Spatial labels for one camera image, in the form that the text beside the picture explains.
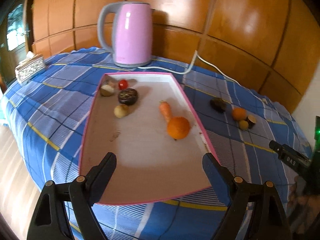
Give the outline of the dark cylinder beige top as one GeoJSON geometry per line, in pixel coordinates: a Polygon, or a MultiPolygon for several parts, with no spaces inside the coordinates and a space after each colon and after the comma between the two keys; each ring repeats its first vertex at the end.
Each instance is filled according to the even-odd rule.
{"type": "Polygon", "coordinates": [[[257,123],[255,116],[251,115],[251,114],[249,114],[246,117],[245,121],[248,123],[248,128],[249,129],[252,129],[255,126],[255,124],[257,123]]]}

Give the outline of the small beige ball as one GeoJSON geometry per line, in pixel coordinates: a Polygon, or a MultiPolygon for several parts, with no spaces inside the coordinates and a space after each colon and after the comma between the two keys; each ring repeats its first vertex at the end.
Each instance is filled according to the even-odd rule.
{"type": "Polygon", "coordinates": [[[114,108],[114,115],[117,118],[123,118],[127,115],[129,115],[130,110],[127,105],[119,104],[114,108]]]}
{"type": "Polygon", "coordinates": [[[246,120],[241,120],[238,122],[239,128],[242,130],[248,130],[249,128],[249,123],[246,120]]]}

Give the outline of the orange tangerine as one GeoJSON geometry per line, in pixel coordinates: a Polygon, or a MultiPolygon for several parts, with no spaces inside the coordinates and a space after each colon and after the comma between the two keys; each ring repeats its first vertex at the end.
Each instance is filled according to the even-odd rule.
{"type": "Polygon", "coordinates": [[[247,112],[244,108],[235,107],[232,110],[232,118],[235,121],[242,121],[245,120],[247,117],[247,112]]]}
{"type": "Polygon", "coordinates": [[[167,125],[167,133],[175,140],[185,138],[190,132],[189,121],[182,116],[176,116],[170,119],[167,125]]]}

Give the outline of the dark brown fruit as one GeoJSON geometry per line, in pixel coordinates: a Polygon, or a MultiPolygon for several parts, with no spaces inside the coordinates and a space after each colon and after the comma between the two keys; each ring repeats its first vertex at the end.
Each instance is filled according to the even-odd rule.
{"type": "Polygon", "coordinates": [[[118,101],[120,104],[131,106],[134,105],[137,100],[138,92],[133,88],[127,88],[118,93],[118,101]]]}
{"type": "Polygon", "coordinates": [[[221,98],[212,98],[209,104],[217,113],[225,113],[226,111],[227,105],[221,98]]]}

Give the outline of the cut cylinder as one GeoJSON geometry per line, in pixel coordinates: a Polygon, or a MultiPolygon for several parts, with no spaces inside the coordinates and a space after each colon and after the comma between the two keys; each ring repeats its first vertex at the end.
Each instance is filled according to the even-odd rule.
{"type": "Polygon", "coordinates": [[[99,92],[101,96],[109,97],[115,93],[115,83],[112,80],[105,80],[101,83],[99,92]]]}

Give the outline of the small orange carrot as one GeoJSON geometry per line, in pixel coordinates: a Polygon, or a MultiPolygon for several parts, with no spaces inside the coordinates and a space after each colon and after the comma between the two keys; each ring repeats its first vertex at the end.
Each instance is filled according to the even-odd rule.
{"type": "Polygon", "coordinates": [[[172,119],[172,111],[168,102],[160,101],[159,111],[167,123],[172,119]]]}

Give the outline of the red cherry tomato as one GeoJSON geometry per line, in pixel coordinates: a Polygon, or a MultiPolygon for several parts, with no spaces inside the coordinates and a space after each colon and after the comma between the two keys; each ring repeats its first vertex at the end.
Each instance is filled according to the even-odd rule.
{"type": "Polygon", "coordinates": [[[122,79],[118,82],[118,88],[119,90],[125,90],[128,88],[128,82],[125,79],[122,79]]]}

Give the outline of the blue plaid tablecloth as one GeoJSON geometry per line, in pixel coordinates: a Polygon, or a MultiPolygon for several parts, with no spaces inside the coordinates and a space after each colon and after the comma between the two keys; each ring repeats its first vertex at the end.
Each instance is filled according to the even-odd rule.
{"type": "MultiPolygon", "coordinates": [[[[21,156],[38,187],[52,179],[72,181],[78,175],[79,153],[86,118],[105,73],[118,72],[110,54],[99,48],[52,56],[47,70],[26,85],[13,83],[1,97],[1,123],[14,134],[21,156]]],[[[269,148],[275,140],[312,155],[302,130],[279,103],[226,80],[215,72],[156,57],[152,65],[174,70],[223,166],[258,184],[275,183],[283,203],[295,173],[269,148]],[[210,106],[221,98],[225,113],[210,106]],[[244,108],[257,123],[242,130],[232,110],[244,108]]],[[[212,189],[166,202],[131,206],[95,205],[94,213],[110,239],[210,239],[225,213],[212,189]]]]}

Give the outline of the wooden panel cabinet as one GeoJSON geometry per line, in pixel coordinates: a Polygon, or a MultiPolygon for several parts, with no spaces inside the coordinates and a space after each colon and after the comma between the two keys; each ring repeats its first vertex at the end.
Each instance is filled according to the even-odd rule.
{"type": "Polygon", "coordinates": [[[33,0],[33,51],[45,57],[99,44],[103,6],[147,2],[156,56],[210,62],[290,113],[306,105],[319,65],[319,23],[303,0],[33,0]]]}

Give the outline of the pink shallow tray box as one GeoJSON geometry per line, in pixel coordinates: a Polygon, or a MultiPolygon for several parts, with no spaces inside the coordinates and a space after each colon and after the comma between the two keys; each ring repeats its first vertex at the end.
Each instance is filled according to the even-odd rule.
{"type": "Polygon", "coordinates": [[[86,175],[104,156],[116,155],[116,169],[100,198],[101,204],[134,205],[158,202],[210,187],[202,157],[214,153],[210,139],[175,77],[169,73],[122,72],[103,74],[102,81],[125,79],[138,92],[138,101],[123,118],[114,115],[117,95],[96,93],[88,115],[79,157],[86,175]],[[175,116],[185,117],[190,132],[172,139],[159,111],[169,103],[175,116]]]}

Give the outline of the patterned tissue box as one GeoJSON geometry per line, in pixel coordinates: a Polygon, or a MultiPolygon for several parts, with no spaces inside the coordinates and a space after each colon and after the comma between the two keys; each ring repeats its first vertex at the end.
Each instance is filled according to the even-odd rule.
{"type": "Polygon", "coordinates": [[[28,51],[26,58],[15,68],[17,82],[20,85],[25,85],[34,76],[44,72],[46,68],[47,66],[42,54],[34,54],[33,52],[28,51]]]}

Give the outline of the pink electric kettle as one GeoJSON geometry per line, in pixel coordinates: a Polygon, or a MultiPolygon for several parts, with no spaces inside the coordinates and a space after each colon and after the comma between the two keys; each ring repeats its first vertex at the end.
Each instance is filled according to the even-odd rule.
{"type": "Polygon", "coordinates": [[[135,68],[151,61],[152,28],[149,3],[115,2],[102,8],[97,22],[97,35],[102,48],[112,54],[115,65],[135,68]],[[115,14],[110,46],[104,37],[104,23],[108,14],[115,14]]]}

